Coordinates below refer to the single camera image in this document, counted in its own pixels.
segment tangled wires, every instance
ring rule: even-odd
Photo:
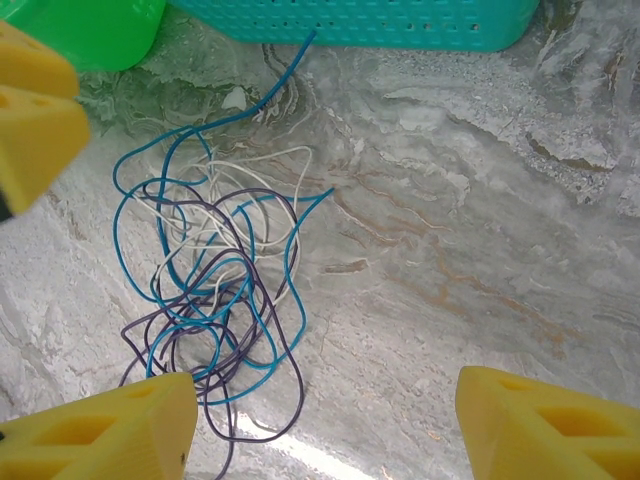
[[[114,184],[123,195],[113,227],[118,260],[136,292],[156,305],[155,311],[122,330],[122,338],[135,356],[120,384],[126,382],[138,364],[145,369],[147,377],[189,371],[209,426],[219,438],[228,442],[227,458],[218,479],[230,465],[236,442],[275,440],[284,435],[300,415],[304,402],[303,381],[292,354],[307,324],[304,306],[294,284],[302,255],[299,229],[332,189],[314,197],[299,196],[313,158],[308,147],[224,161],[215,158],[200,132],[259,111],[284,85],[313,37],[312,33],[285,75],[254,107],[208,125],[169,132],[125,155],[114,168]],[[122,165],[172,134],[179,137],[167,152],[160,177],[125,190],[118,181]],[[198,137],[205,154],[169,177],[169,165],[177,147],[192,135]],[[307,162],[292,197],[276,192],[244,166],[248,162],[299,153],[306,154]],[[245,186],[243,183],[247,179],[251,185]],[[123,209],[131,202],[155,217],[164,255],[151,276],[148,289],[143,289],[134,280],[121,249],[119,221]],[[301,203],[309,206],[298,216]],[[275,234],[274,238],[278,227],[284,231]],[[280,272],[275,283],[274,271]],[[279,318],[279,305],[288,294],[295,300],[300,314],[300,325],[293,339],[286,337]],[[133,336],[137,331],[141,332],[142,338],[136,342]],[[181,344],[194,338],[207,345],[211,353],[195,366],[185,366],[187,362],[182,358]],[[239,437],[232,403],[263,385],[285,361],[293,368],[298,383],[298,404],[290,421],[269,438]],[[258,372],[259,378],[249,386],[237,388],[238,373],[243,369]],[[210,409],[215,406],[225,409],[227,427],[224,432],[212,418]]]

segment hole in plastic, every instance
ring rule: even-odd
[[[10,480],[52,480],[69,463],[60,460],[9,460],[0,464],[0,472]]]
[[[35,445],[91,445],[116,422],[114,417],[86,416],[61,420],[34,442]]]
[[[600,467],[615,480],[635,480],[640,478],[640,451],[586,452]]]
[[[548,407],[538,413],[565,437],[623,437],[625,431],[601,413],[585,408]]]
[[[508,378],[501,378],[500,380],[498,380],[498,382],[507,390],[516,390],[516,391],[531,390],[531,387],[529,385],[520,383],[516,380],[510,380]]]
[[[149,395],[151,395],[153,393],[153,387],[145,387],[145,388],[138,388],[136,390],[134,390],[131,393],[127,394],[127,397],[129,398],[144,398],[144,397],[148,397]]]

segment white wire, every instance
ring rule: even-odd
[[[263,155],[259,157],[234,159],[233,163],[228,161],[215,160],[215,159],[207,161],[206,163],[202,163],[202,160],[210,158],[208,154],[205,154],[199,157],[198,159],[196,159],[193,163],[185,165],[184,167],[180,168],[176,172],[176,177],[174,178],[177,180],[184,180],[187,174],[193,170],[203,173],[207,177],[207,181],[204,182],[204,186],[207,187],[206,188],[207,196],[206,197],[203,196],[203,199],[205,200],[205,202],[213,204],[223,197],[220,189],[220,181],[222,178],[224,178],[226,181],[230,182],[234,186],[238,187],[238,189],[247,188],[247,186],[243,186],[241,182],[238,181],[233,175],[231,175],[230,173],[227,173],[226,170],[235,170],[237,172],[240,172],[257,181],[265,189],[274,190],[272,186],[267,181],[265,181],[262,177],[260,177],[257,173],[245,167],[242,167],[239,164],[269,160],[269,159],[277,158],[282,155],[295,153],[298,151],[306,152],[308,155],[308,158],[298,178],[294,195],[293,195],[292,206],[293,206],[294,212],[297,212],[300,188],[304,180],[304,176],[306,175],[307,170],[309,169],[311,162],[313,160],[313,152],[307,146],[293,147],[287,150],[283,150],[280,152],[272,153],[269,155]],[[188,192],[188,190],[181,189],[179,184],[171,183],[165,188],[165,194],[164,194],[165,198],[175,202],[175,201],[189,199],[191,197],[191,195],[189,194],[186,194],[180,197],[181,190]],[[285,212],[286,217],[289,219],[291,229],[288,230],[280,238],[269,241],[268,237],[269,237],[269,219],[270,218],[269,218],[267,209],[261,202],[258,202],[255,194],[247,193],[247,195],[250,198],[250,200],[247,200],[247,202],[250,202],[250,204],[247,205],[247,207],[244,207],[244,211],[247,214],[247,216],[250,216],[249,207],[254,206],[256,208],[256,211],[260,214],[259,216],[262,217],[262,222],[261,222],[262,232],[259,232],[262,234],[261,237],[256,235],[256,232],[254,231],[254,246],[255,246],[254,264],[257,265],[258,261],[261,259],[274,258],[274,257],[284,255],[284,248],[282,249],[282,251],[277,251],[275,253],[267,253],[265,250],[268,248],[277,247],[278,245],[281,245],[283,242],[287,241],[291,236],[291,232],[295,227],[296,222],[294,218],[291,216],[291,213],[289,212],[289,210],[286,208],[285,203],[279,197],[276,197],[275,200],[278,202],[278,204],[280,204],[280,206],[282,207],[282,210]],[[170,245],[170,251],[165,256],[162,263],[158,266],[158,268],[156,269],[156,272],[153,274],[152,282],[157,281],[157,279],[163,274],[164,270],[167,268],[167,265],[169,264],[169,262],[183,250],[192,251],[192,259],[194,263],[193,266],[195,266],[195,259],[202,253],[203,250],[213,251],[213,250],[222,250],[227,248],[240,249],[240,248],[246,248],[248,245],[250,245],[251,239],[248,235],[248,232],[245,233],[245,229],[231,215],[231,210],[226,205],[226,202],[231,203],[233,201],[233,202],[236,202],[235,207],[237,208],[237,206],[240,205],[241,203],[245,203],[245,202],[240,202],[239,199],[237,199],[236,197],[232,197],[231,199],[221,202],[220,204],[218,204],[218,209],[221,211],[223,215],[227,217],[227,221],[232,224],[232,227],[236,231],[238,237],[240,238],[241,243],[246,242],[246,244],[243,244],[243,245],[238,245],[237,241],[235,240],[235,237],[231,234],[231,229],[228,227],[228,225],[225,224],[224,221],[222,221],[220,218],[217,217],[217,214],[214,214],[214,212],[204,208],[200,204],[180,205],[179,208],[182,210],[185,216],[185,218],[183,219],[180,215],[177,215],[175,213],[177,211],[177,208],[175,207],[172,209],[172,211],[174,212],[173,215],[168,215],[166,213],[159,212],[155,204],[150,205],[149,203],[147,203],[147,199],[144,196],[138,195],[138,196],[135,196],[134,198],[136,199],[138,204],[142,205],[147,211],[152,213],[156,218],[159,218],[162,220],[166,228],[167,239],[171,240],[170,243],[172,244]],[[252,225],[254,224],[255,220],[257,219],[250,218]],[[246,226],[246,221],[244,220],[244,218],[242,220],[242,223],[243,225]],[[216,236],[217,241],[213,242],[212,244],[203,245],[200,242],[202,242],[201,238],[205,234],[217,234]],[[296,261],[293,263],[293,266],[291,267],[290,275],[292,280],[295,279],[295,276],[297,274],[298,267],[301,261],[301,256],[302,256],[299,232],[296,232],[294,242],[297,245],[298,251],[296,255]],[[215,298],[215,300],[214,300],[214,305],[211,311],[214,311],[217,306],[217,302],[218,302],[217,293],[219,291],[220,285],[222,284],[223,280],[233,281],[233,280],[240,279],[245,275],[246,275],[245,268],[235,266],[235,267],[231,267],[229,270],[225,270],[221,272],[219,275],[216,275],[215,280],[211,278],[203,284],[203,285],[213,284],[213,290],[214,290],[213,298]],[[289,285],[287,284],[283,289],[283,291],[280,293],[280,295],[278,295],[273,300],[274,305],[278,305],[279,303],[281,303],[288,293],[289,293]]]

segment blue wire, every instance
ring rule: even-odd
[[[162,298],[160,295],[160,292],[156,290],[156,277],[155,274],[151,279],[149,288],[150,288],[150,295],[146,294],[145,292],[142,291],[142,289],[137,285],[137,283],[135,282],[135,280],[133,279],[133,276],[131,275],[131,272],[129,271],[126,262],[124,261],[124,256],[122,254],[122,250],[121,250],[121,246],[120,246],[120,241],[119,241],[119,236],[118,236],[118,223],[120,220],[120,217],[122,215],[122,211],[124,209],[124,206],[126,205],[126,203],[134,198],[135,193],[154,183],[158,183],[159,184],[159,189],[158,189],[158,194],[157,194],[157,204],[156,204],[156,210],[158,212],[162,211],[162,200],[165,198],[164,194],[165,194],[165,188],[167,184],[174,184],[174,185],[178,185],[178,186],[197,186],[197,185],[201,185],[204,182],[206,182],[207,177],[203,177],[200,180],[197,181],[185,181],[185,180],[177,180],[177,179],[172,179],[169,178],[168,175],[168,171],[169,171],[169,165],[171,163],[171,160],[173,158],[173,155],[175,154],[177,148],[182,144],[182,142],[184,142],[186,139],[188,139],[189,137],[191,137],[192,135],[196,135],[198,137],[198,139],[200,140],[200,142],[202,143],[205,151],[207,152],[207,155],[209,157],[209,159],[212,158],[212,152],[210,150],[210,148],[208,147],[205,139],[203,138],[203,136],[201,135],[201,132],[205,131],[205,130],[209,130],[212,128],[216,128],[222,125],[226,125],[232,122],[236,122],[245,118],[248,118],[252,115],[254,115],[255,113],[257,113],[260,109],[262,109],[272,98],[273,96],[280,90],[280,88],[282,88],[282,86],[288,81],[288,79],[290,78],[290,76],[293,74],[293,72],[295,71],[296,67],[298,66],[300,60],[302,59],[303,55],[305,54],[306,50],[308,49],[309,45],[311,44],[311,42],[313,41],[314,37],[315,37],[315,32],[312,32],[309,37],[307,38],[307,40],[305,41],[305,43],[303,44],[303,46],[301,47],[300,51],[298,52],[298,54],[296,55],[295,59],[293,60],[293,62],[291,63],[291,65],[289,66],[289,68],[285,71],[285,73],[283,74],[283,76],[278,80],[278,82],[273,86],[273,88],[267,93],[267,95],[265,95],[265,97],[260,100],[256,105],[254,105],[253,107],[249,108],[248,110],[239,113],[237,115],[233,115],[212,123],[208,123],[208,124],[204,124],[201,125],[199,127],[196,126],[192,126],[192,125],[188,125],[188,126],[184,126],[181,128],[177,128],[174,130],[171,130],[169,132],[164,133],[163,135],[160,135],[159,137],[157,137],[156,139],[154,139],[153,141],[147,143],[146,145],[139,147],[131,152],[129,152],[128,154],[122,156],[118,162],[116,163],[116,165],[114,166],[113,169],[113,175],[112,175],[112,181],[113,184],[115,186],[115,188],[123,195],[123,199],[120,203],[120,205],[118,206],[115,215],[114,215],[114,221],[113,221],[113,240],[114,240],[114,246],[116,249],[116,255],[118,258],[118,262],[120,263],[120,266],[122,267],[125,276],[127,278],[127,280],[129,281],[129,283],[132,285],[132,287],[134,288],[134,290],[145,300],[149,301],[149,302],[153,302],[155,303],[159,308],[161,309],[165,309],[165,311],[167,311],[167,313],[169,313],[170,315],[172,315],[176,321],[178,321],[179,323],[177,325],[174,325],[166,330],[164,330],[153,342],[153,345],[150,347],[149,350],[149,358],[153,358],[155,355],[155,352],[158,348],[158,346],[160,344],[162,344],[162,342],[167,338],[168,335],[173,334],[174,332],[181,330],[181,329],[188,329],[188,328],[200,328],[200,329],[204,329],[207,330],[208,332],[210,332],[212,334],[212,336],[214,337],[215,340],[215,348],[216,351],[213,355],[213,358],[210,362],[210,364],[204,368],[204,370],[200,370],[197,373],[194,374],[194,381],[199,381],[202,380],[204,378],[206,378],[215,368],[219,357],[220,357],[220,350],[221,350],[221,339],[218,335],[218,333],[216,332],[216,328],[226,328],[226,322],[228,322],[229,320],[229,315],[228,313],[230,312],[230,309],[237,304],[237,302],[240,300],[240,298],[246,294],[246,299],[247,299],[247,303],[249,305],[249,308],[251,309],[252,312],[252,316],[253,318],[256,319],[257,323],[259,324],[262,333],[265,335],[267,341],[269,342],[269,345],[271,347],[271,353],[273,356],[273,361],[271,363],[262,363],[262,364],[256,364],[248,359],[244,359],[243,362],[249,366],[250,368],[256,369],[256,370],[260,370],[260,371],[266,371],[264,376],[257,381],[254,385],[252,385],[251,387],[247,388],[246,390],[244,390],[243,392],[238,393],[237,395],[234,395],[232,397],[229,397],[227,399],[223,399],[223,400],[219,400],[219,401],[210,401],[207,402],[208,405],[220,405],[220,404],[225,404],[225,403],[229,403],[232,402],[234,400],[237,400],[239,398],[242,398],[248,394],[250,394],[251,392],[255,391],[257,388],[259,388],[262,384],[264,384],[264,382],[266,382],[272,375],[273,373],[276,371],[277,366],[279,365],[280,362],[282,362],[286,357],[287,354],[282,354],[280,356],[278,356],[278,352],[277,352],[277,347],[275,344],[275,341],[273,339],[273,336],[271,335],[271,333],[269,332],[269,329],[267,328],[266,324],[264,323],[264,321],[262,320],[256,304],[255,304],[255,298],[254,298],[254,289],[253,289],[253,284],[250,281],[251,279],[251,275],[250,275],[250,269],[249,266],[247,265],[247,263],[245,262],[244,259],[242,258],[229,258],[226,260],[223,260],[219,263],[217,263],[213,268],[210,269],[210,271],[208,271],[206,273],[205,276],[203,276],[200,280],[198,280],[197,285],[195,286],[189,286],[189,283],[191,282],[191,280],[193,279],[193,277],[197,274],[198,269],[202,266],[202,262],[204,261],[204,257],[206,255],[206,251],[202,251],[198,257],[198,259],[196,260],[193,268],[191,269],[191,271],[188,273],[188,275],[186,276],[185,280],[183,281],[177,274],[177,272],[175,271],[174,265],[173,265],[173,259],[170,258],[169,261],[167,262],[167,268],[169,271],[169,275],[171,277],[172,283],[181,291],[187,291],[187,289],[191,289],[191,287],[193,287],[193,290],[190,290],[190,297],[199,297],[199,296],[204,296],[204,295],[210,295],[212,293],[214,293],[213,289],[206,289],[206,290],[199,290],[198,288],[201,287],[206,281],[208,281],[220,268],[222,268],[224,265],[229,265],[231,263],[241,263],[244,265],[245,269],[247,270],[247,275],[245,277],[244,282],[241,284],[240,288],[238,289],[238,291],[235,293],[234,297],[231,299],[230,302],[228,302],[221,310],[216,311],[215,314],[213,315],[205,315],[202,311],[200,311],[200,309],[197,307],[197,305],[195,305],[194,302],[189,302],[190,304],[190,308],[192,310],[194,310],[198,315],[200,315],[202,318],[200,320],[194,320],[192,317],[187,317],[186,315],[180,315],[178,314],[178,312],[173,312],[171,311],[169,308],[167,308],[172,301],[178,299],[180,296],[176,296],[174,298]],[[173,144],[170,146],[169,150],[167,151],[167,154],[165,155],[164,158],[164,162],[162,165],[162,170],[161,170],[161,174],[160,177],[157,178],[152,178],[150,180],[146,180],[144,182],[139,183],[138,185],[136,185],[135,187],[133,187],[131,190],[129,191],[125,191],[119,184],[118,182],[118,173],[120,168],[122,167],[122,165],[129,159],[131,159],[133,156],[147,150],[148,148],[151,148],[152,146],[160,143],[161,141],[173,136],[173,135],[179,135],[178,138],[173,142]],[[289,238],[287,240],[287,244],[285,246],[285,252],[284,252],[284,275],[285,275],[285,280],[287,282],[287,285],[289,287],[289,290],[291,291],[294,300],[296,302],[296,305],[298,307],[298,310],[300,312],[300,316],[301,316],[301,323],[300,323],[300,328],[297,332],[297,334],[295,335],[293,341],[289,344],[288,349],[289,351],[292,351],[293,349],[296,348],[296,346],[298,345],[302,335],[304,334],[304,331],[306,329],[306,325],[307,325],[307,316],[306,316],[306,311],[304,309],[304,305],[302,303],[302,300],[300,299],[300,296],[293,284],[293,279],[291,278],[291,271],[289,269],[289,257],[290,257],[290,250],[291,250],[291,246],[295,240],[296,234],[298,232],[298,230],[300,229],[301,224],[304,222],[304,220],[307,218],[307,216],[311,213],[311,211],[313,211],[325,198],[327,198],[331,193],[333,192],[333,189],[328,190],[327,192],[323,193],[322,195],[317,195],[317,196],[311,196],[311,197],[301,197],[298,198],[298,201],[300,202],[312,202],[311,205],[303,212],[303,214],[299,217],[298,222],[296,223],[296,225],[294,226],[294,228],[291,231],[291,234],[289,235]],[[291,197],[285,197],[288,201],[294,201],[293,198]],[[261,203],[261,202],[266,202],[266,201],[270,201],[270,200],[274,200],[276,199],[275,195],[265,195],[262,197],[258,197],[256,199],[252,199],[249,200],[241,205],[239,205],[231,214],[232,217],[235,217],[236,215],[242,215],[242,217],[244,217],[244,220],[247,224],[247,229],[248,229],[248,235],[249,235],[249,239],[250,239],[250,245],[249,245],[249,252],[248,252],[248,257],[249,259],[253,262],[255,260],[255,255],[256,255],[256,248],[255,248],[255,236],[254,236],[254,232],[253,232],[253,226],[252,223],[250,221],[250,218],[248,217],[248,215],[246,214],[246,212],[244,211],[244,208],[247,207],[248,205],[251,205],[255,202]],[[186,216],[184,214],[183,209],[180,206],[172,206],[172,208],[175,209],[175,211],[178,212],[178,215],[180,217],[180,221],[182,223],[182,239],[183,241],[186,239],[187,237],[187,220],[186,220]],[[170,255],[171,251],[170,251],[170,247],[168,244],[168,238],[167,235],[165,233],[164,230],[164,225],[163,225],[163,220],[161,218],[157,218],[156,219],[156,227],[158,230],[158,237],[163,249],[163,253],[165,256]],[[209,238],[209,240],[207,241],[206,245],[211,245],[213,244],[213,242],[215,242],[216,238],[217,238],[218,233],[213,233],[212,236]],[[225,288],[225,286],[227,286],[228,284],[222,284],[221,285],[221,289]],[[220,324],[212,324],[212,322],[214,322],[216,319],[219,319],[220,317],[222,317],[222,323]],[[227,337],[227,342],[230,344],[231,348],[235,348],[235,345],[233,344],[232,340]],[[146,375],[147,377],[153,376],[153,361],[149,361],[147,362],[147,368],[146,368]]]
[[[264,98],[262,100],[260,100],[257,104],[255,104],[254,106],[252,106],[248,110],[245,110],[242,113],[238,113],[236,115],[232,115],[230,117],[223,118],[221,120],[217,120],[215,122],[202,125],[201,127],[197,127],[196,130],[197,131],[203,131],[203,130],[209,130],[209,129],[216,128],[216,127],[221,127],[221,126],[226,125],[228,123],[237,122],[239,120],[243,120],[245,118],[248,118],[248,117],[258,113],[258,111],[260,111],[260,109],[262,109],[267,103],[269,103],[271,101],[271,99],[275,96],[275,94],[278,93],[278,91],[289,80],[291,75],[293,75],[293,72],[295,71],[295,69],[297,68],[298,64],[300,63],[300,60],[302,60],[302,57],[304,56],[304,54],[306,53],[307,49],[311,45],[311,42],[313,42],[313,39],[315,38],[315,36],[316,36],[316,32],[315,31],[312,31],[309,34],[309,36],[305,40],[304,44],[302,45],[302,47],[298,51],[298,54],[294,58],[293,62],[291,62],[291,65],[289,65],[289,68],[287,68],[287,70],[285,71],[284,75],[282,75],[282,77],[280,77],[280,80],[278,80],[276,82],[276,84],[273,86],[273,88],[271,88],[271,90],[269,90],[269,92],[264,96]],[[161,178],[166,178],[167,172],[169,171],[169,163],[170,163],[171,158],[173,157],[173,154],[175,153],[176,149],[180,146],[180,144],[184,140],[189,138],[191,135],[192,135],[191,132],[184,133],[184,134],[182,134],[182,135],[180,135],[178,137],[178,139],[173,143],[173,145],[171,145],[171,147],[169,148],[169,151],[167,151],[167,154],[165,156],[164,164],[162,166],[162,173],[160,175]],[[161,199],[164,197],[164,185],[163,184],[160,184],[160,191],[158,192],[158,197],[161,198]],[[162,206],[160,204],[158,204],[156,209],[158,211],[160,211],[162,209]],[[168,255],[169,254],[169,244],[166,241],[166,236],[164,235],[164,227],[162,225],[162,220],[161,219],[157,219],[156,220],[156,226],[158,228],[158,233],[159,233],[159,236],[160,236],[160,243],[162,244],[162,251],[164,252],[165,255]],[[179,284],[180,280],[178,278],[178,275],[176,273],[176,270],[175,270],[175,268],[173,266],[173,262],[172,261],[170,261],[167,264],[167,268],[169,270],[169,275],[171,276],[173,282],[176,283],[176,284]]]

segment yellow 3d printed part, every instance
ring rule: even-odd
[[[465,367],[456,412],[476,480],[640,479],[640,410]]]
[[[50,48],[0,21],[0,85],[72,99],[76,72]]]
[[[0,424],[1,480],[182,480],[198,417],[172,373]]]
[[[71,65],[0,21],[0,220],[22,213],[89,141]]]

